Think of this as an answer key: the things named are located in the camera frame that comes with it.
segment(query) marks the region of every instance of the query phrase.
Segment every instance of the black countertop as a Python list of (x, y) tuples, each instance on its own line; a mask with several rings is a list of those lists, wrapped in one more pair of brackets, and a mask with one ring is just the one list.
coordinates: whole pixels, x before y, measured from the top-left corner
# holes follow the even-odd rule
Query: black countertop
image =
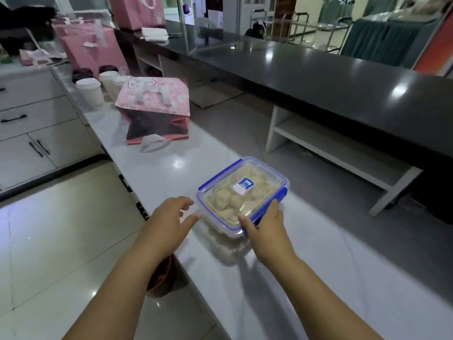
[[(453, 81), (322, 51), (185, 25), (167, 45), (141, 45), (421, 168), (453, 158)], [(167, 31), (180, 33), (178, 22)]]

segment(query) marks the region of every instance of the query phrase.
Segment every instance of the open pink lunch bag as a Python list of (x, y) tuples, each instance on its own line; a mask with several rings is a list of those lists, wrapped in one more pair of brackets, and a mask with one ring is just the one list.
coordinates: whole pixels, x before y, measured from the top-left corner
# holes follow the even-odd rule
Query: open pink lunch bag
[(99, 67), (105, 65), (125, 68), (129, 73), (113, 28), (102, 26), (100, 20), (66, 22), (54, 22), (52, 26), (73, 68), (90, 68), (95, 78)]
[(109, 0), (120, 28), (139, 30), (142, 27), (165, 25), (162, 0)]

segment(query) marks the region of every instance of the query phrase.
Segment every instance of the white napkin stack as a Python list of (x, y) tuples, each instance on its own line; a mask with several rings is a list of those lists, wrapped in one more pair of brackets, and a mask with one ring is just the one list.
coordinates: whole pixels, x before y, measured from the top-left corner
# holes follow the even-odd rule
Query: white napkin stack
[(147, 42), (166, 42), (168, 40), (168, 33), (165, 28), (142, 27), (142, 36)]

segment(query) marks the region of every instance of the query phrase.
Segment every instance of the label sticker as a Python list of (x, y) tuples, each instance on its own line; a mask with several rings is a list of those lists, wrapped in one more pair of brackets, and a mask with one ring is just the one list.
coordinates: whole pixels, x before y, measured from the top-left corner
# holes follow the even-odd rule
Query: label sticker
[(241, 196), (245, 195), (249, 189), (255, 186), (256, 183), (253, 182), (252, 179), (243, 177), (241, 180), (236, 182), (234, 185), (231, 185), (231, 188)]

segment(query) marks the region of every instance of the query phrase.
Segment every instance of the tile floor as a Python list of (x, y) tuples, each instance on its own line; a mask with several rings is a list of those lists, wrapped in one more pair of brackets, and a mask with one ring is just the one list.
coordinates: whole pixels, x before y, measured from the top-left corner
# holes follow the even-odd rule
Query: tile floor
[[(1, 203), (0, 339), (60, 339), (143, 222), (108, 162)], [(185, 281), (145, 298), (135, 339), (224, 336)]]

